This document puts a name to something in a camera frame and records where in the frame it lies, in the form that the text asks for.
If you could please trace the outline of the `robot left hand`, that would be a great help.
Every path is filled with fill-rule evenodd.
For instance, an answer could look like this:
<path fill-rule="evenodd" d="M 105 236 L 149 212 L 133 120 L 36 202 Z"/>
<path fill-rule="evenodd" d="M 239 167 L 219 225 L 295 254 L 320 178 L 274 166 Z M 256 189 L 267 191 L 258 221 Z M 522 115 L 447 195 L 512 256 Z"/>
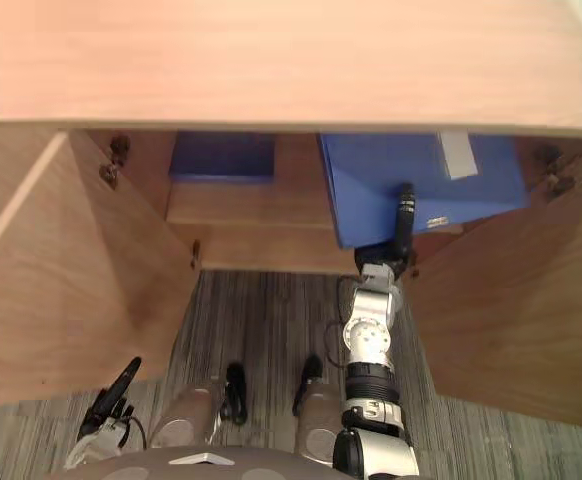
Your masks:
<path fill-rule="evenodd" d="M 140 369 L 142 359 L 134 357 L 108 387 L 101 389 L 79 426 L 77 442 L 67 455 L 65 470 L 122 455 L 135 422 L 134 407 L 125 394 Z"/>

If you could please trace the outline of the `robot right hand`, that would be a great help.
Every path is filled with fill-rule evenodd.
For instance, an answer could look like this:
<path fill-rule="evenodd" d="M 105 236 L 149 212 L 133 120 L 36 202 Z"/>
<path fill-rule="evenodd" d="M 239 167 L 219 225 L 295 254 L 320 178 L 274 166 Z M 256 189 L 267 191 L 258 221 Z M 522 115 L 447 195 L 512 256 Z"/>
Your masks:
<path fill-rule="evenodd" d="M 413 254 L 413 225 L 416 210 L 414 187 L 402 183 L 399 189 L 395 230 L 389 240 L 354 249 L 359 273 L 365 265 L 386 265 L 398 279 L 409 267 Z"/>

